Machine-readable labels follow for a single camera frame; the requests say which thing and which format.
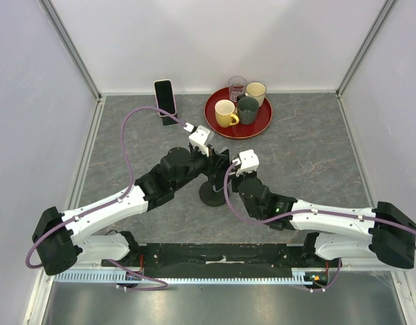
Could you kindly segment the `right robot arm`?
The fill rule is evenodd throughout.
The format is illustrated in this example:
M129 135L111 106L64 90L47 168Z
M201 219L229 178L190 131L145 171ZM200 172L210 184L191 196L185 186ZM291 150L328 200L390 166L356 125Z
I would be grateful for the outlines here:
M227 202L231 192L241 198L248 215L242 217L235 209L232 213L242 221L307 231L300 255L308 266L334 259L376 259L399 269L415 266L416 223L389 202L355 209L319 205L274 194L255 171L244 173L234 166L226 171L223 185Z

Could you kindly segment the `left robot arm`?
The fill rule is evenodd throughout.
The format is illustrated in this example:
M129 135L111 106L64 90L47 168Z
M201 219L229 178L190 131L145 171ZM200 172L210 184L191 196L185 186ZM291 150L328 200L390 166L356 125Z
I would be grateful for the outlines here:
M208 184L218 188L230 165L230 151L209 148L174 147L148 173L127 188L85 207L59 212L56 207L43 211L33 232L31 252L36 252L48 276L55 276L80 262L112 259L125 266L139 260L138 244L130 232L107 239L96 233L133 215L143 214L166 204L175 192L203 174Z

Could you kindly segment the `teal cased phone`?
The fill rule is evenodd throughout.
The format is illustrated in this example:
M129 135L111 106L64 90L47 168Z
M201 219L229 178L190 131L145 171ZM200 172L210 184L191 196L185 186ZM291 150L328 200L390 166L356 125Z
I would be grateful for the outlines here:
M213 167L213 190L220 192L224 187L224 178L227 169L231 165L230 149L224 147L220 152L215 152Z

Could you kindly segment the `black folding phone stand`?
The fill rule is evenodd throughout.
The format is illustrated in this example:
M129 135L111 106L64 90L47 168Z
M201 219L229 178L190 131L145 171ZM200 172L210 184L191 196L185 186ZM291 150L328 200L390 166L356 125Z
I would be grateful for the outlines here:
M163 126L169 126L169 125L176 125L177 122L170 118L169 116L161 116L161 121Z

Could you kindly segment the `black round base phone holder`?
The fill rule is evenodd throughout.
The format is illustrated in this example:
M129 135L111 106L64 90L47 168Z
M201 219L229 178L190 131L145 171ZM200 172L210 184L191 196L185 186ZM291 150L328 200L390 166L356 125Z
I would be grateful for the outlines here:
M220 207L226 203L223 188L216 189L209 181L200 186L199 197L209 207Z

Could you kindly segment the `cream cased phone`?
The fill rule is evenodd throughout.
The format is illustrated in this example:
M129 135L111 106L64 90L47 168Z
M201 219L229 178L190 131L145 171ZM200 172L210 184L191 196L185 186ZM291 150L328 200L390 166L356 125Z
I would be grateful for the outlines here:
M177 113L172 83L169 79L154 82L157 107L171 115Z

